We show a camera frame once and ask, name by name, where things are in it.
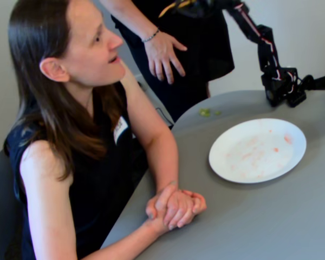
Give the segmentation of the standing person right hand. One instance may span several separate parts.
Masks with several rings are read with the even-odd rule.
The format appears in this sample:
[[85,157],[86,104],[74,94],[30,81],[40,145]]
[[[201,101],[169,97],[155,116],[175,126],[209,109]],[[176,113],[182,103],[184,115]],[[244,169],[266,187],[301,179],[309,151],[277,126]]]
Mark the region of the standing person right hand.
[[144,40],[144,46],[149,70],[159,81],[166,79],[168,84],[174,83],[172,67],[177,70],[180,76],[185,76],[185,70],[174,50],[187,51],[187,47],[173,36],[161,31],[157,32],[151,38]]

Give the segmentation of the seated woman left hand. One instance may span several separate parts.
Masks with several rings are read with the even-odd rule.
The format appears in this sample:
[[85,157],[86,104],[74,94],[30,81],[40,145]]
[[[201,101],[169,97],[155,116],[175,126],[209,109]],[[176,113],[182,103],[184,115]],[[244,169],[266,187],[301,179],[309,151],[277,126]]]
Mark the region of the seated woman left hand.
[[163,223],[169,230],[182,228],[206,209],[206,200],[201,194],[177,190],[168,199]]

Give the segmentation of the seated woman right hand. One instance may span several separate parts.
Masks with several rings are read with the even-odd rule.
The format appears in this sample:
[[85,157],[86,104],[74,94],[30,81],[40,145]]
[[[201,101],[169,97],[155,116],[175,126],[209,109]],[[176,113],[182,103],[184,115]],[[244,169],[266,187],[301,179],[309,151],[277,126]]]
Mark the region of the seated woman right hand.
[[162,235],[168,231],[168,228],[164,223],[164,217],[167,211],[168,200],[173,192],[173,188],[166,187],[147,203],[146,213],[148,219],[145,221],[145,225],[148,226],[156,235]]

